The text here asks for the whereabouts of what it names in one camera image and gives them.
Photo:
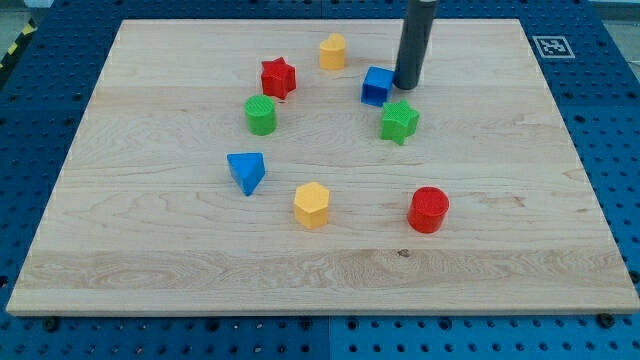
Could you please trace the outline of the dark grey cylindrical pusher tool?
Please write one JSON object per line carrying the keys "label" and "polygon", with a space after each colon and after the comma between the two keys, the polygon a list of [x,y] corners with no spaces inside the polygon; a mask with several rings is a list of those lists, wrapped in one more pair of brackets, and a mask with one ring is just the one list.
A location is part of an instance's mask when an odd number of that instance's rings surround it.
{"label": "dark grey cylindrical pusher tool", "polygon": [[411,90],[419,83],[437,7],[437,0],[408,1],[393,80],[399,89]]}

